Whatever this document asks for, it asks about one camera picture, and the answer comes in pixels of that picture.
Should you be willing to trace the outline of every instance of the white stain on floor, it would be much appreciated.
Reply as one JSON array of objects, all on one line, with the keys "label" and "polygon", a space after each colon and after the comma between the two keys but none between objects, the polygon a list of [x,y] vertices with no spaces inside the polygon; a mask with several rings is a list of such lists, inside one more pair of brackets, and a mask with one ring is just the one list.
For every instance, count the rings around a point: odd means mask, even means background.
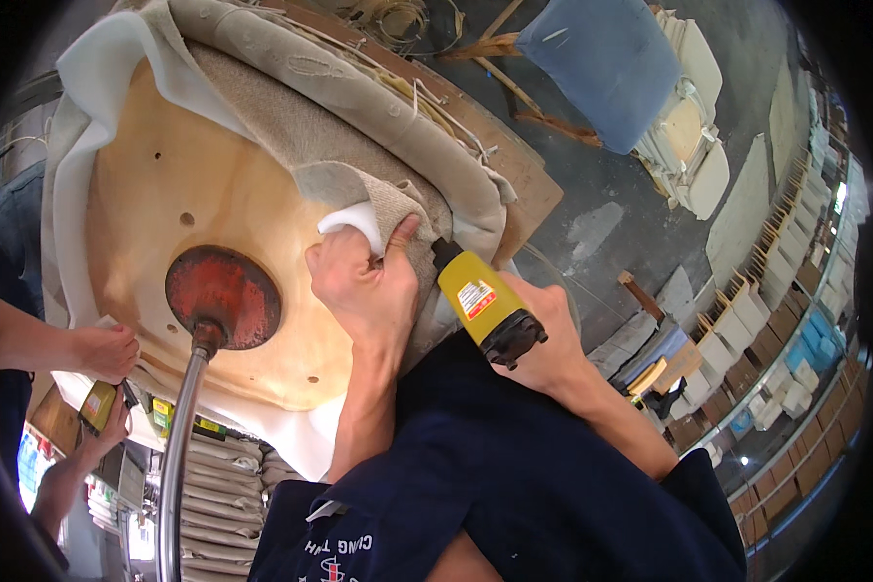
[{"label": "white stain on floor", "polygon": [[624,209],[617,202],[575,217],[567,238],[575,243],[572,261],[582,261],[595,254],[601,243],[624,218]]}]

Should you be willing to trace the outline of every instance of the metal rod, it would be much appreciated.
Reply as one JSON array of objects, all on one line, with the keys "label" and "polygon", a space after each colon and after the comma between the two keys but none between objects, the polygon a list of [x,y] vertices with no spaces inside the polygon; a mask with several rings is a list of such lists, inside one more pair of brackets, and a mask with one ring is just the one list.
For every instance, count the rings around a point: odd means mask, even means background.
[{"label": "metal rod", "polygon": [[155,568],[158,582],[178,582],[181,579],[180,522],[181,490],[184,489],[184,460],[191,439],[197,394],[207,371],[210,356],[203,347],[195,347],[188,360],[175,417],[164,446],[162,489],[159,495],[158,528],[155,539]]}]

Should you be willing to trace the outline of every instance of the curved plywood shell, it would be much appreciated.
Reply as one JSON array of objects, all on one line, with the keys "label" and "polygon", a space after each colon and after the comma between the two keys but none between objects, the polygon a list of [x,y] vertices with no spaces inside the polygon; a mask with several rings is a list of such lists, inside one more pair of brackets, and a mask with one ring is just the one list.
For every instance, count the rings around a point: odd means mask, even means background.
[{"label": "curved plywood shell", "polygon": [[165,101],[143,62],[90,184],[85,242],[97,308],[137,331],[153,375],[177,389],[191,335],[165,301],[168,266],[197,245],[237,250],[280,290],[281,325],[259,347],[221,350],[205,386],[313,409],[346,390],[352,366],[352,342],[311,293],[303,259],[333,210],[302,198],[258,145]]}]

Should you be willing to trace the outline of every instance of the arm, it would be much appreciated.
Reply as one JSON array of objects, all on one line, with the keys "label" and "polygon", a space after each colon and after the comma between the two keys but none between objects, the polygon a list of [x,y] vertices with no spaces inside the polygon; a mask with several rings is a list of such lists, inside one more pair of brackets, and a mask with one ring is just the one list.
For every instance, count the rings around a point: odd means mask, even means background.
[{"label": "arm", "polygon": [[63,330],[0,299],[0,370],[82,372],[119,384],[139,357],[127,327]]},{"label": "arm", "polygon": [[544,324],[549,340],[523,355],[513,372],[495,366],[498,373],[547,394],[580,416],[638,469],[663,480],[679,462],[675,451],[582,353],[565,291],[557,286],[537,289],[510,273],[500,275]]},{"label": "arm", "polygon": [[304,252],[311,291],[353,339],[353,372],[336,429],[330,483],[383,453],[395,436],[395,378],[417,308],[417,275],[407,241],[420,219],[408,216],[374,268],[369,240],[347,226]]},{"label": "arm", "polygon": [[77,451],[46,471],[32,507],[32,518],[52,537],[58,539],[61,520],[74,506],[74,498],[84,479],[104,455],[128,436],[129,409],[123,402],[123,389],[117,388],[110,409],[110,419],[100,436],[88,436]]}]

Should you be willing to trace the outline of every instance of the plastic wrapped cushion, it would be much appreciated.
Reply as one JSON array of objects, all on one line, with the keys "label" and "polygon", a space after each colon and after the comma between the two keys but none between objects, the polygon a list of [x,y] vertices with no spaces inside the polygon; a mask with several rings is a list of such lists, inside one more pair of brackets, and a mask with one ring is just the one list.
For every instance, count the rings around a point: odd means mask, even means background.
[{"label": "plastic wrapped cushion", "polygon": [[637,144],[682,74],[641,0],[553,0],[515,46],[617,154]]}]

